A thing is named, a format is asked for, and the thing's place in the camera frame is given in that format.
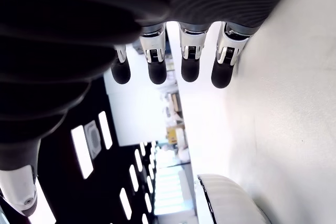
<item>white surface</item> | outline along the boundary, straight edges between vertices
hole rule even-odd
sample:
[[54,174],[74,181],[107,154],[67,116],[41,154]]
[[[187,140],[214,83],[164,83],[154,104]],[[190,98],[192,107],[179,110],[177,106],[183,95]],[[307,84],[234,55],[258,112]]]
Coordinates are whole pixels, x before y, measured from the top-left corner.
[[[259,208],[247,193],[232,180],[213,174],[203,174],[204,184],[217,224],[265,224]],[[195,185],[199,224],[214,223],[200,181]]]
[[48,205],[46,196],[44,195],[41,185],[36,179],[35,182],[37,190],[37,206],[35,212],[28,217],[31,224],[54,224],[56,219],[54,214],[51,212],[51,209]]
[[93,171],[88,145],[85,139],[82,125],[71,130],[72,141],[74,143],[77,159],[83,178],[86,179]]
[[105,111],[100,112],[98,115],[98,118],[99,118],[99,123],[101,127],[101,132],[103,133],[105,147],[108,150],[112,146],[112,137],[111,137],[110,128],[107,122]]
[[131,216],[132,216],[132,209],[131,209],[131,206],[130,206],[130,203],[128,201],[128,198],[127,198],[127,195],[126,195],[126,191],[125,191],[124,188],[121,189],[119,197],[120,197],[121,204],[122,204],[122,207],[124,209],[126,218],[128,220],[130,220]]
[[134,165],[131,165],[130,167],[130,175],[131,175],[131,180],[132,180],[134,191],[137,192],[139,189],[139,183],[138,183],[138,178],[136,177]]
[[171,83],[153,84],[145,56],[138,55],[132,45],[127,45],[126,51],[130,81],[120,85],[115,82],[111,70],[104,74],[118,143],[126,146],[165,139],[166,127],[158,88]]
[[0,189],[5,200],[15,210],[29,209],[36,201],[32,167],[26,165],[16,170],[0,170]]
[[224,90],[213,87],[219,23],[199,78],[183,81],[178,25],[168,35],[194,175],[219,173],[272,224],[336,219],[335,0],[284,0],[247,43]]

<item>black trim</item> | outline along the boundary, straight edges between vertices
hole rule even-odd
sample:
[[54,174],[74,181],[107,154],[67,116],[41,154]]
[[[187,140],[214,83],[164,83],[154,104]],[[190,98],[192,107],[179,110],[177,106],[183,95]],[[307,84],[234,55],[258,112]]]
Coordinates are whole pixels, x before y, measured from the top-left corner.
[[198,180],[199,180],[199,183],[201,184],[201,186],[203,187],[203,192],[204,192],[204,195],[205,195],[205,199],[208,203],[208,206],[209,206],[209,211],[210,211],[210,214],[211,214],[211,217],[212,217],[212,221],[214,224],[217,224],[216,222],[216,219],[215,219],[215,214],[214,214],[214,211],[212,210],[212,206],[211,206],[211,203],[210,203],[210,200],[209,200],[209,196],[208,196],[208,193],[205,189],[205,186],[202,182],[202,179],[199,177],[199,175],[197,176]]

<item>white object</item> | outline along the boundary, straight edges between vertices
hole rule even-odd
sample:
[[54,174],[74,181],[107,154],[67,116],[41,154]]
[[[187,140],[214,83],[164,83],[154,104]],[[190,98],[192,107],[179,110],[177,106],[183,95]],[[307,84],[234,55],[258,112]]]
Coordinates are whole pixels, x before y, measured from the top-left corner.
[[135,160],[136,160],[136,165],[138,166],[138,170],[140,172],[142,172],[142,162],[141,162],[139,150],[136,149],[135,152],[134,152],[134,154],[135,154]]
[[120,200],[121,200],[122,207],[124,208],[126,218],[128,220],[130,220],[131,216],[132,216],[132,209],[131,209],[130,203],[129,203],[127,195],[126,195],[125,188],[121,189],[119,197],[120,197]]
[[151,164],[148,165],[149,175],[151,175],[151,179],[154,179],[153,167]]
[[100,135],[96,122],[93,120],[84,126],[86,142],[89,147],[91,159],[95,159],[101,152]]
[[140,143],[141,155],[144,157],[146,155],[146,149],[143,142]]
[[150,159],[150,161],[151,161],[151,165],[152,165],[152,167],[153,167],[153,169],[155,168],[155,163],[154,163],[154,157],[153,157],[154,155],[149,155],[149,159]]
[[47,202],[46,196],[44,195],[41,185],[36,179],[36,190],[38,195],[37,206],[35,212],[28,217],[31,224],[54,224],[56,219],[52,213],[49,204]]
[[103,133],[105,146],[106,146],[106,149],[108,150],[112,146],[112,137],[111,137],[110,128],[107,122],[105,111],[102,111],[101,113],[99,113],[98,118],[99,118],[101,131]]
[[0,170],[0,189],[6,202],[22,214],[36,201],[36,187],[30,165],[16,170]]
[[224,176],[198,175],[195,193],[199,224],[269,223],[248,194]]
[[84,128],[82,125],[71,130],[72,141],[75,146],[77,159],[83,178],[86,179],[93,171],[90,153],[85,139]]
[[142,224],[148,224],[147,216],[145,214],[142,215]]
[[153,193],[153,185],[152,185],[152,181],[151,181],[150,176],[147,176],[147,185],[148,185],[149,192],[152,194]]
[[130,167],[130,175],[131,175],[131,180],[132,180],[134,191],[137,192],[139,189],[139,183],[138,183],[138,178],[136,177],[134,165],[131,165]]
[[145,194],[145,202],[146,202],[148,212],[152,212],[152,204],[151,204],[151,201],[149,200],[148,193]]

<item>ceiling light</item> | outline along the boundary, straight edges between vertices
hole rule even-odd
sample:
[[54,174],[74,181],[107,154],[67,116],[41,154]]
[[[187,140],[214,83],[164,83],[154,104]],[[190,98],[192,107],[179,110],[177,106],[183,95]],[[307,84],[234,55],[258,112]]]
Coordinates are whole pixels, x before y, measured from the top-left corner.
[[121,200],[122,207],[124,208],[124,212],[126,214],[126,218],[128,220],[130,220],[131,216],[132,216],[132,210],[131,210],[130,203],[129,203],[128,199],[127,199],[125,188],[121,189],[119,197],[120,197],[120,200]]
[[136,177],[134,165],[131,165],[131,167],[130,167],[130,175],[131,175],[134,191],[138,191],[139,183],[138,183],[138,178]]
[[154,158],[153,158],[153,155],[151,154],[151,155],[149,155],[149,159],[150,159],[150,161],[151,161],[151,165],[152,165],[152,167],[153,167],[153,169],[155,168],[155,163],[154,163]]
[[154,173],[153,173],[153,168],[151,164],[148,165],[148,170],[149,170],[149,174],[151,175],[151,179],[154,179]]
[[90,158],[90,153],[85,139],[84,128],[82,125],[71,130],[72,141],[75,146],[77,159],[83,178],[86,179],[93,171],[93,165]]
[[135,152],[135,160],[136,160],[136,165],[138,166],[138,170],[140,172],[142,172],[142,163],[141,163],[141,158],[140,158],[140,154],[139,154],[139,150],[136,149]]
[[147,176],[147,185],[148,185],[149,192],[152,194],[153,193],[153,185],[152,185],[152,181],[151,181],[150,176]]
[[142,224],[148,224],[147,216],[145,214],[142,215]]
[[112,146],[112,138],[111,138],[110,128],[107,122],[105,111],[99,113],[98,118],[99,118],[99,123],[101,127],[101,132],[103,133],[105,146],[106,146],[106,149],[108,150]]
[[144,157],[146,155],[146,149],[142,142],[140,143],[140,150],[141,150],[142,156]]
[[48,205],[47,199],[44,196],[44,193],[42,191],[41,185],[36,179],[35,182],[36,185],[36,191],[38,195],[37,199],[37,206],[35,212],[28,217],[31,224],[54,224],[56,223],[56,219],[51,212],[51,209]]
[[148,193],[145,194],[145,201],[146,201],[148,212],[152,212],[152,205],[151,205],[151,201],[149,200]]

